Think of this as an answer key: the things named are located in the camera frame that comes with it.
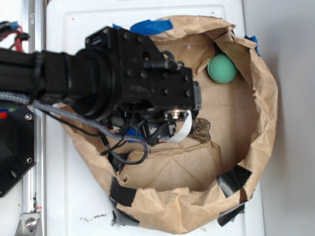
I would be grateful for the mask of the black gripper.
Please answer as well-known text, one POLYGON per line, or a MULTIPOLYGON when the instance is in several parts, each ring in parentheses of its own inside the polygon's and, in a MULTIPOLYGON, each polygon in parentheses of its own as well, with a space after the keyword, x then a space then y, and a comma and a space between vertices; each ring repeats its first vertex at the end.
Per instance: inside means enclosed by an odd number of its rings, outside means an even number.
POLYGON ((150 146, 179 143, 186 138, 199 111, 173 110, 159 113, 128 113, 115 110, 108 118, 113 129, 133 128, 150 146))

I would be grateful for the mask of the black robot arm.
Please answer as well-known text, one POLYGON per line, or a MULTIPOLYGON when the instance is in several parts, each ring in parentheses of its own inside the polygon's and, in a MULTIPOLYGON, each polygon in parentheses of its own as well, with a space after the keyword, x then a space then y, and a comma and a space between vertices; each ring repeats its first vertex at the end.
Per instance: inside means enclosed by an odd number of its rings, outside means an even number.
POLYGON ((75 55, 1 49, 0 90, 67 104, 87 119, 132 128, 152 146, 182 141, 201 108, 190 68, 148 36, 110 27, 75 55))

